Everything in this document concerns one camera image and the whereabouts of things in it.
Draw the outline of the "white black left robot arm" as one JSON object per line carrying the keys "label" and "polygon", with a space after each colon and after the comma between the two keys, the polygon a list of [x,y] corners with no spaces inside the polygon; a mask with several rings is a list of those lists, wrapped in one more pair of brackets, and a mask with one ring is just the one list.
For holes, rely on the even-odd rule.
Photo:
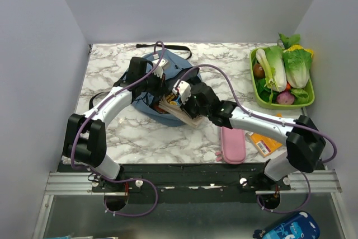
{"label": "white black left robot arm", "polygon": [[82,115],[72,114],[67,123],[62,155],[70,159],[73,169],[81,163],[105,179],[111,191],[119,191],[126,180],[124,169],[107,155],[106,128],[124,108],[143,92],[155,95],[164,85],[167,61],[154,56],[150,62],[133,57],[121,79],[107,96]]}

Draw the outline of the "black storey treehouse book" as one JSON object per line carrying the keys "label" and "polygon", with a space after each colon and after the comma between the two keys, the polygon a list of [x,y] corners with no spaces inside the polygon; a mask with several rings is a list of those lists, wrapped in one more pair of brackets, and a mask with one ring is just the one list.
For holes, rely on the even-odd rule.
{"label": "black storey treehouse book", "polygon": [[180,120],[184,124],[187,124],[193,128],[197,128],[201,125],[204,118],[202,116],[190,116],[187,112],[181,109],[181,99],[179,95],[174,93],[168,93],[163,95],[158,101],[156,101],[153,107],[161,114],[170,114],[174,116],[175,120]]}

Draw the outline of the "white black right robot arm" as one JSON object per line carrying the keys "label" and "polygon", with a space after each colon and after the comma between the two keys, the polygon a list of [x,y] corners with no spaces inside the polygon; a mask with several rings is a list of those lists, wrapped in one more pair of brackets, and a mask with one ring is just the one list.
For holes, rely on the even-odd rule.
{"label": "white black right robot arm", "polygon": [[203,82],[193,86],[180,82],[174,90],[190,114],[205,116],[219,127],[254,132],[285,145],[285,153],[268,160],[258,174],[248,177],[247,185],[253,190],[269,190],[290,173],[316,169],[326,143],[309,117],[291,119],[257,113],[235,102],[219,100]]}

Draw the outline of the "blue student backpack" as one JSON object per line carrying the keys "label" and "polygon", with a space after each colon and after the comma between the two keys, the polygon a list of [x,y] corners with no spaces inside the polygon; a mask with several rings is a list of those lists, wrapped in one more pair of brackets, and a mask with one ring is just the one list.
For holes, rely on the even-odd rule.
{"label": "blue student backpack", "polygon": [[[189,56],[183,57],[171,52],[170,50],[181,50],[189,52]],[[181,45],[166,45],[164,59],[168,60],[168,68],[165,70],[166,86],[171,90],[173,84],[179,79],[192,65],[189,59],[192,56],[191,50]],[[145,114],[151,119],[170,127],[182,126],[185,123],[174,115],[162,110],[159,107],[159,98],[154,97],[151,93],[141,94],[133,103],[133,107],[139,112]]]}

